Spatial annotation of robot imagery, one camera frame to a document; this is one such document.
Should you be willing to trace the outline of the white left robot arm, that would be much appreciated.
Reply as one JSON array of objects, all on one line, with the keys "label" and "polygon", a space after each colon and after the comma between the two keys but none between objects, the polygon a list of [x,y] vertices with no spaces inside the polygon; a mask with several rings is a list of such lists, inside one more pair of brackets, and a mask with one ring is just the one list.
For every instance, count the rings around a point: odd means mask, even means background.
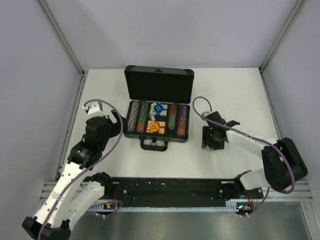
[{"label": "white left robot arm", "polygon": [[108,154],[104,153],[108,141],[121,139],[127,128],[124,117],[116,108],[112,122],[103,113],[102,99],[86,101],[82,109],[87,113],[85,133],[70,151],[62,174],[42,207],[26,217],[23,229],[33,240],[67,240],[80,218],[100,198],[109,198],[114,191],[111,178],[104,172],[92,170]]}]

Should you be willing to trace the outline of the red playing card box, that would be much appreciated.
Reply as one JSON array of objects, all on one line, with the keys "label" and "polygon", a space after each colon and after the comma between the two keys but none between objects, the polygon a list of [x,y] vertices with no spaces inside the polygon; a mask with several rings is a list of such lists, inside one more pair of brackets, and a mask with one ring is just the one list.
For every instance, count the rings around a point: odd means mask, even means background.
[{"label": "red playing card box", "polygon": [[161,134],[164,135],[166,130],[165,121],[152,121],[147,122],[146,132],[151,134]]}]

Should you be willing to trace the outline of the blue playing card box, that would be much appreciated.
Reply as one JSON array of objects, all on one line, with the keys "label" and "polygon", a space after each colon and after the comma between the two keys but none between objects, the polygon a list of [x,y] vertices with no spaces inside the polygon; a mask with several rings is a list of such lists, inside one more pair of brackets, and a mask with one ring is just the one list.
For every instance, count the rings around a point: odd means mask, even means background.
[{"label": "blue playing card box", "polygon": [[149,113],[155,116],[167,116],[168,105],[164,103],[154,102],[150,106]]}]

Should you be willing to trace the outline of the blue small blind button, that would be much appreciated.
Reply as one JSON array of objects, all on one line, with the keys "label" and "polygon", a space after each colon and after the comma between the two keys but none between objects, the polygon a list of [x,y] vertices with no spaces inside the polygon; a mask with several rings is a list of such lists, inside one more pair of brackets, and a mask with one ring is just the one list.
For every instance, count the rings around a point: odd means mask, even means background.
[{"label": "blue small blind button", "polygon": [[154,112],[157,114],[157,115],[160,115],[161,112],[164,110],[164,107],[161,103],[157,103],[154,108],[153,108]]}]

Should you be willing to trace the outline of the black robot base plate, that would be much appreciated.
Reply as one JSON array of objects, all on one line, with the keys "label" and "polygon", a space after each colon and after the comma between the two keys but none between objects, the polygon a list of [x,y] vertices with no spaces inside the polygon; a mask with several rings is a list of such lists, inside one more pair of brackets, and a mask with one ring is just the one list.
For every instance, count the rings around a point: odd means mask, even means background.
[{"label": "black robot base plate", "polygon": [[260,200],[260,188],[246,190],[239,178],[112,177],[102,200],[124,207],[222,207],[229,200]]}]

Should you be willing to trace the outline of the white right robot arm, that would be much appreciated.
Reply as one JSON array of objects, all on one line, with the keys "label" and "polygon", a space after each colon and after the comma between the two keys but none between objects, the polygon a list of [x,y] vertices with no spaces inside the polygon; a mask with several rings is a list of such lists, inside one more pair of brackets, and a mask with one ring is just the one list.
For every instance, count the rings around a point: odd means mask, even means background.
[{"label": "white right robot arm", "polygon": [[261,159],[263,167],[247,170],[238,176],[233,192],[245,198],[253,189],[272,188],[287,193],[292,184],[308,175],[308,169],[294,141],[288,137],[274,139],[250,131],[239,122],[225,121],[218,111],[204,112],[201,118],[207,122],[202,128],[203,149],[223,150],[225,144],[243,148]]}]

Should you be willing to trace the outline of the yellow big blind button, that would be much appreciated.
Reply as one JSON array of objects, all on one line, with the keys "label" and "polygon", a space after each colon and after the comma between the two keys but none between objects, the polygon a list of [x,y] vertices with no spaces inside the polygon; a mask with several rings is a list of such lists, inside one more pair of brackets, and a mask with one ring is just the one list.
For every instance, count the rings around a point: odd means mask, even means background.
[{"label": "yellow big blind button", "polygon": [[148,125],[148,130],[152,133],[155,133],[159,130],[159,125],[156,122],[152,122]]}]

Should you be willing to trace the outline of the small silver key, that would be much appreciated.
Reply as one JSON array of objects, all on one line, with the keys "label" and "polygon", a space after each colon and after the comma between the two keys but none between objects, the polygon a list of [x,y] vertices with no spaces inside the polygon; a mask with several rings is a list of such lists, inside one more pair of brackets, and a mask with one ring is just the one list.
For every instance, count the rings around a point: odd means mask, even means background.
[{"label": "small silver key", "polygon": [[153,113],[148,113],[148,116],[149,116],[149,119],[151,121],[155,121],[156,120],[155,115]]}]

